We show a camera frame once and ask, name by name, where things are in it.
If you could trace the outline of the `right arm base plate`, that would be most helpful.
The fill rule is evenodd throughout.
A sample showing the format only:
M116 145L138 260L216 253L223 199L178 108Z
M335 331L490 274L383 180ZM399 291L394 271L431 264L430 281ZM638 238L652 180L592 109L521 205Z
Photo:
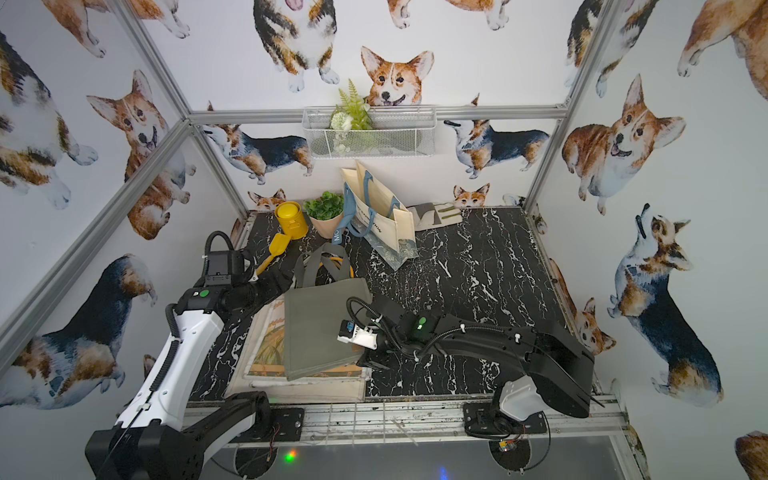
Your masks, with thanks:
M518 421L500 412L491 402L464 403L463 425L470 437L494 440L527 434L544 434L548 427L542 413Z

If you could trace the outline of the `olive green canvas bag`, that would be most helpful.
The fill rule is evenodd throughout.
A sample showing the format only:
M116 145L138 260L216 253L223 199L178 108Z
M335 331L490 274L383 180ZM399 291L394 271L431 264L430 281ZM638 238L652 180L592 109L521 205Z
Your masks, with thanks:
M349 318L346 301L372 300L367 282L350 275L343 247L325 243L297 260L295 285L284 296L285 377L295 381L352 364L359 354L337 340L341 322Z

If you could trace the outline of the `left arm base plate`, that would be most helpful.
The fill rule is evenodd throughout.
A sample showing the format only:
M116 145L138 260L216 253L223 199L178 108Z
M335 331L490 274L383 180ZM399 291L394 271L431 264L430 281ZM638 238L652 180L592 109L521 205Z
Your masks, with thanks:
M272 410L269 425L254 428L250 438L257 443L299 441L302 436L305 413L304 408L278 408Z

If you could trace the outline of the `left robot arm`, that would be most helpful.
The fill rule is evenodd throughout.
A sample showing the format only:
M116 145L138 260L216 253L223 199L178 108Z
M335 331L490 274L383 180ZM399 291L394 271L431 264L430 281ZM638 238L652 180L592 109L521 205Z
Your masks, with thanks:
M93 433L85 456L98 479L197 479L226 444L255 428L271 428L265 393L235 394L185 427L191 391L224 327L253 317L285 293L292 271L258 270L254 255L212 232L200 279L165 308L170 335L141 389L109 430Z

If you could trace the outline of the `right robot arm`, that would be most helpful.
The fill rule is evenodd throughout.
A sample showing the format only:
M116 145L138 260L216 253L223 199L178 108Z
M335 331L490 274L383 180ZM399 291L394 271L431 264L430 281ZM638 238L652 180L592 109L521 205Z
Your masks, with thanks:
M464 413L468 436L501 441L546 432L545 412L589 416L594 356L564 329L503 327L477 323L439 311L406 311L386 297L346 301L337 339L363 348L358 365L384 370L389 355L416 362L432 355L468 357L515 373L502 382L488 404Z

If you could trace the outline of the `yellow-handled canvas bag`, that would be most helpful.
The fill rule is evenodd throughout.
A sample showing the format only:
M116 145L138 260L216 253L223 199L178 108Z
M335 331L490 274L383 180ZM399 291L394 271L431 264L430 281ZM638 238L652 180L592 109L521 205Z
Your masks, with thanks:
M352 268L350 269L350 275L356 277ZM261 331L257 334L257 347L254 350L254 358L247 370L247 373L252 376L286 378L285 367L283 364L285 294L278 297L272 304L268 305L260 312L263 325ZM345 344L350 345L352 349L359 354L360 358L362 355L362 348L360 346L355 346L351 343ZM336 367L307 377L359 377L362 375L362 369L357 365L359 358L355 363Z

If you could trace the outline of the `white Monet canvas bag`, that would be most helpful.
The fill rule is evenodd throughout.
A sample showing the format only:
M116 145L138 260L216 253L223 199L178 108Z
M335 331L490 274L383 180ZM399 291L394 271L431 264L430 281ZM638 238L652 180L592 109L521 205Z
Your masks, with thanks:
M365 396L365 377L307 377L288 381L283 377L236 377L224 397L249 392L265 392L273 404L350 403Z

